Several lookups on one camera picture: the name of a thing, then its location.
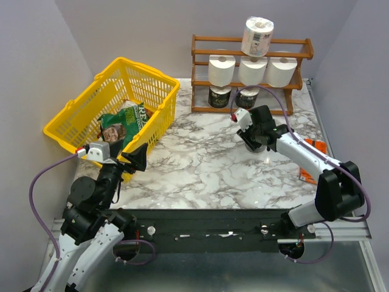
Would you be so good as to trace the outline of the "black roll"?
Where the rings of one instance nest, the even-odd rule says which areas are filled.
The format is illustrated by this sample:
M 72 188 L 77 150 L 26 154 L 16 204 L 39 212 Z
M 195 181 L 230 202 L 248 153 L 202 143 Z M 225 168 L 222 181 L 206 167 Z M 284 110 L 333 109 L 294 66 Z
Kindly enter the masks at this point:
M 262 146 L 262 147 L 258 147 L 258 148 L 256 148 L 256 149 L 251 149 L 250 147 L 246 147 L 247 148 L 247 150 L 249 151 L 249 152 L 252 152 L 252 153 L 261 153 L 262 151 L 265 151 L 265 149 L 266 149 L 266 147 L 265 146 Z
M 259 91 L 257 88 L 242 89 L 235 98 L 236 106 L 246 110 L 251 109 L 255 105 Z
M 211 86 L 208 91 L 208 104 L 213 108 L 224 108 L 229 104 L 232 88 Z

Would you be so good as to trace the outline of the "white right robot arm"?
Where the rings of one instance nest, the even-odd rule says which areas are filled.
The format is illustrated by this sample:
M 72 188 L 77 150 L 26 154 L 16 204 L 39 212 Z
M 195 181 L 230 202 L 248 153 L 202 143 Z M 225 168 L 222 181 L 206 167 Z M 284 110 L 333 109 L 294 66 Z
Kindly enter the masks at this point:
M 232 120 L 239 125 L 237 135 L 247 147 L 277 152 L 308 172 L 317 183 L 315 198 L 286 212 L 280 232 L 294 238 L 302 226 L 334 221 L 365 204 L 359 169 L 355 163 L 340 162 L 308 144 L 291 127 L 277 125 L 267 106 L 238 109 Z

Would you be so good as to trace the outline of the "white paper roll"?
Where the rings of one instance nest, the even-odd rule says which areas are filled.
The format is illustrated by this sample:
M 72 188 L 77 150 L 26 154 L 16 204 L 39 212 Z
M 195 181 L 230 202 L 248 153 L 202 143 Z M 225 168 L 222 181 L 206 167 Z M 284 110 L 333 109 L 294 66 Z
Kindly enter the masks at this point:
M 244 86 L 261 83 L 267 67 L 267 57 L 242 56 L 239 63 L 238 79 Z
M 265 80 L 271 87 L 285 87 L 290 83 L 296 67 L 296 58 L 270 57 L 265 71 Z
M 225 87 L 233 78 L 236 60 L 231 55 L 210 55 L 208 59 L 208 80 L 213 86 Z

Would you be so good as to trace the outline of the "plastic pinkish paper roll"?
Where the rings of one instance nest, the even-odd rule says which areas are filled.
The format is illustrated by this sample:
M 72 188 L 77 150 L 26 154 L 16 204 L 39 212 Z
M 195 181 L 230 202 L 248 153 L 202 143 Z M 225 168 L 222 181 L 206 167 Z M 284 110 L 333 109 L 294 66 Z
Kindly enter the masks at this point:
M 241 43 L 241 51 L 251 57 L 263 57 L 267 54 L 274 33 L 274 23 L 262 17 L 251 16 Z

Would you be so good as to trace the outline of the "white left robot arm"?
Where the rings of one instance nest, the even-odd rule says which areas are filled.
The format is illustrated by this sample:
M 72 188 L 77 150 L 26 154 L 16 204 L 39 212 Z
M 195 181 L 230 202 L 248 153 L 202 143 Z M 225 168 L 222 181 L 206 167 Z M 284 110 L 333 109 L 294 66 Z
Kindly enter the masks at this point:
M 123 173 L 146 169 L 148 145 L 144 143 L 125 153 L 120 150 L 121 144 L 91 142 L 55 163 L 86 158 L 102 164 L 97 179 L 82 176 L 72 183 L 58 238 L 43 222 L 33 202 L 35 183 L 53 167 L 44 168 L 33 178 L 29 187 L 30 207 L 53 243 L 54 254 L 32 291 L 80 291 L 88 275 L 115 245 L 132 244 L 139 249 L 146 242 L 140 238 L 136 217 L 125 215 L 121 209 L 105 214 L 114 195 L 120 193 Z

